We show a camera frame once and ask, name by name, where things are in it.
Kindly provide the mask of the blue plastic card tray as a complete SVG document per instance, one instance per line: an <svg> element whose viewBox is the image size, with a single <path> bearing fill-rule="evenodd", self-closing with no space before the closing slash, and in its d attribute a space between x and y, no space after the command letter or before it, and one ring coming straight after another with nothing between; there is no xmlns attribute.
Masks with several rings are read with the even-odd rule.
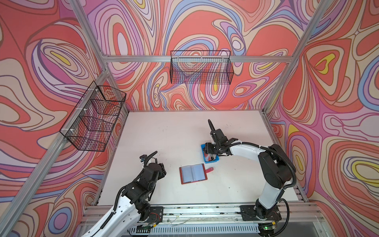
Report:
<svg viewBox="0 0 379 237"><path fill-rule="evenodd" d="M208 153L206 153L205 152L205 147L206 147L206 144L202 144L201 145L201 150L202 150L204 162L206 164L209 164L209 163L215 163L215 162L219 161L219 156L214 155L214 154L208 154Z"/></svg>

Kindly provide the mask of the red leather card holder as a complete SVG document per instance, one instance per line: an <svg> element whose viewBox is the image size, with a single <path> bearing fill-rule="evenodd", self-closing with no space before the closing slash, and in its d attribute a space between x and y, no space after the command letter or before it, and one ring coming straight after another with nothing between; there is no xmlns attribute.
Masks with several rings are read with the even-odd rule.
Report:
<svg viewBox="0 0 379 237"><path fill-rule="evenodd" d="M205 181L208 179L207 174L213 170L213 167L205 168L204 164L179 167L181 184Z"/></svg>

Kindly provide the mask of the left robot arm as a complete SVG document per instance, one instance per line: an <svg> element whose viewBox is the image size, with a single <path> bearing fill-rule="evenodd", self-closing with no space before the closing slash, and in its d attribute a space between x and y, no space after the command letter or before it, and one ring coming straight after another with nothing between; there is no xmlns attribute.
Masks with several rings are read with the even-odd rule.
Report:
<svg viewBox="0 0 379 237"><path fill-rule="evenodd" d="M155 158L156 154L157 151L140 157L141 172L119 189L113 207L83 237L121 237L138 223L144 230L162 222L163 208L151 207L149 203L157 181L167 174L164 164Z"/></svg>

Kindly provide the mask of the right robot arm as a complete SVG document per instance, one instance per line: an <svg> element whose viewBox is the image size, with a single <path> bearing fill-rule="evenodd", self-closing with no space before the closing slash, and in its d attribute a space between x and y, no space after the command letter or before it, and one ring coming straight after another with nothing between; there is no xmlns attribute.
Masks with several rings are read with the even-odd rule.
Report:
<svg viewBox="0 0 379 237"><path fill-rule="evenodd" d="M265 185L255 202L253 216L259 220L268 219L285 190L296 185L295 166L277 144L264 147L236 138L228 139L221 129L214 127L210 119L208 124L213 141L202 145L205 162L213 162L221 156L239 156L257 161L261 167Z"/></svg>

